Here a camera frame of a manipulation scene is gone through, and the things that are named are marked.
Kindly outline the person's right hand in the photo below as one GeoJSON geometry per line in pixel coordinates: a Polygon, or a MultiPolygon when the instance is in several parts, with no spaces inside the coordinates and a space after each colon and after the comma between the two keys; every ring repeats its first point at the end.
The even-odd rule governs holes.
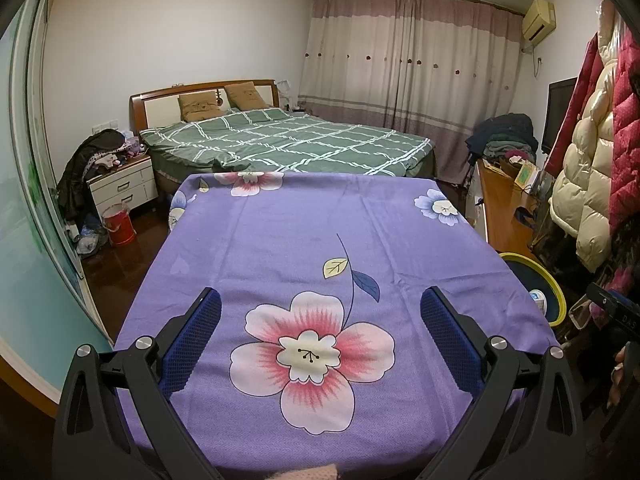
{"type": "Polygon", "coordinates": [[[612,408],[612,406],[617,406],[620,403],[623,391],[626,388],[625,360],[628,347],[629,344],[625,344],[615,356],[615,366],[611,372],[611,389],[608,392],[608,402],[606,402],[607,408],[612,408]]]}

